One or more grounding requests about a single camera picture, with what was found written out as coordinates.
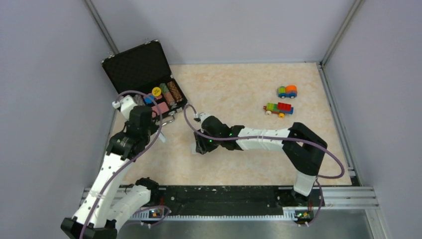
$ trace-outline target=yellow round object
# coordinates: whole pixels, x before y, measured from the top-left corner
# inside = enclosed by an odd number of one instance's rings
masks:
[[[161,95],[161,89],[160,89],[160,87],[154,87],[152,89],[152,95],[155,96],[155,97],[160,96]]]

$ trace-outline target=toy car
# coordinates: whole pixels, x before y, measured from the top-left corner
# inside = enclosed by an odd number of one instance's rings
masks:
[[[283,118],[285,114],[293,114],[293,107],[290,104],[285,103],[267,103],[267,106],[263,107],[265,110],[265,114],[278,114],[279,118]]]
[[[289,86],[280,86],[278,88],[278,97],[281,99],[284,99],[286,97],[290,97],[294,99],[296,96],[298,96],[298,89],[294,85]]]

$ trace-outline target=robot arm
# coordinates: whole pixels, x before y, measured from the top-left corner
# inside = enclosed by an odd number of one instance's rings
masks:
[[[197,153],[205,154],[213,151],[219,145],[228,150],[264,149],[285,153],[297,169],[296,180],[293,185],[294,192],[306,197],[310,194],[315,179],[317,178],[319,168],[321,167],[324,152],[307,144],[301,146],[293,141],[263,138],[264,136],[299,138],[312,141],[327,148],[327,143],[304,124],[296,122],[290,128],[277,130],[253,129],[243,125],[228,127],[221,123],[216,117],[205,113],[198,114],[195,121],[201,123],[200,131],[202,133],[212,137],[235,138],[251,136],[251,138],[248,139],[218,141],[209,140],[194,133]]]
[[[125,174],[132,166],[130,164],[116,175],[100,195],[102,187],[111,176],[143,151],[151,135],[158,129],[152,120],[152,109],[148,106],[138,106],[131,96],[124,97],[117,104],[113,103],[113,106],[119,109],[128,121],[121,132],[110,138],[100,172],[85,201],[71,218],[65,218],[61,224],[61,229],[71,239],[80,237],[82,226],[97,198],[100,198],[100,201],[94,209],[83,237],[115,239],[118,231],[130,216],[150,201],[151,190],[157,189],[155,187],[157,183],[142,178],[136,182],[130,193],[110,208]]]

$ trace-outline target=brown object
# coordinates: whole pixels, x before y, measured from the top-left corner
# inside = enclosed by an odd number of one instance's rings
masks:
[[[160,84],[160,89],[164,98],[166,99],[167,103],[173,108],[176,106],[176,101],[174,100],[173,96],[171,95],[169,88],[167,88],[165,83]]]
[[[179,90],[176,87],[176,84],[174,84],[174,81],[171,81],[167,83],[167,86],[169,87],[169,90],[171,94],[173,95],[176,102],[180,102],[183,100],[182,95],[180,94]]]

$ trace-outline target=metal frame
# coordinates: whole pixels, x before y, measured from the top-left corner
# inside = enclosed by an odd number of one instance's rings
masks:
[[[112,50],[113,54],[119,53],[119,50],[114,43],[110,33],[108,32],[103,20],[101,19],[97,9],[95,8],[94,4],[91,0],[83,0],[86,4],[90,14],[92,15],[94,21],[96,22],[98,28],[100,29],[102,35],[104,36],[107,44],[109,45],[110,49]],[[338,33],[336,34],[335,38],[333,39],[332,43],[330,44],[327,52],[325,53],[321,62],[317,64],[318,71],[322,80],[322,84],[327,96],[327,100],[331,109],[332,117],[334,120],[335,127],[338,132],[338,136],[340,139],[341,146],[343,148],[344,155],[346,157],[347,162],[347,169],[349,171],[349,175],[352,179],[352,182],[355,182],[351,187],[323,187],[324,199],[326,202],[326,206],[323,207],[323,210],[365,210],[368,224],[372,231],[372,236],[374,239],[388,239],[391,238],[389,230],[386,226],[384,217],[380,211],[378,200],[376,198],[375,192],[372,187],[362,187],[362,186],[355,186],[361,185],[361,182],[358,179],[359,170],[357,165],[353,162],[353,153],[350,149],[348,144],[348,138],[346,129],[342,123],[342,119],[340,113],[338,111],[337,103],[335,96],[333,94],[332,88],[330,86],[329,78],[325,71],[325,65],[330,61],[333,53],[335,52],[339,42],[345,35],[346,31],[348,30],[350,23],[352,22],[353,18],[356,16],[356,13],[359,11],[361,6],[365,0],[355,0],[347,17],[343,21]],[[86,188],[82,197],[82,200],[86,197],[89,188]],[[114,202],[119,200],[123,195],[125,195],[125,189],[119,189]],[[293,220],[294,219],[294,211],[295,210],[302,210],[303,208],[299,207],[289,207],[283,208],[286,210],[284,215],[280,216],[259,216],[259,217],[169,217],[167,220],[169,221],[233,221],[233,220],[243,220],[243,221],[280,221],[280,220]],[[137,215],[132,217],[132,220],[141,220],[147,215]]]
[[[344,34],[346,33],[347,29],[350,26],[353,18],[355,17],[356,13],[359,11],[360,7],[363,5],[365,0],[355,0],[352,7],[349,10],[346,18],[344,19],[343,23],[341,24],[340,29],[338,30],[337,34],[335,35],[334,39],[332,40],[330,46],[328,47],[327,52],[325,53],[324,57],[322,58],[321,65],[325,66],[328,61],[330,60],[332,54],[334,53],[337,45],[343,38]]]
[[[280,186],[279,190],[291,190],[292,187]],[[85,188],[80,204],[88,196],[90,188]],[[127,195],[131,188],[119,188],[111,205],[116,204],[120,199]],[[324,193],[325,206],[322,210],[370,210],[377,211],[380,209],[374,189],[372,187],[322,187]],[[283,215],[270,216],[169,216],[169,221],[291,221],[296,220],[296,211],[305,211],[307,207],[283,207]],[[130,220],[149,220],[148,213],[134,215]],[[376,227],[376,221],[373,220],[373,227]]]

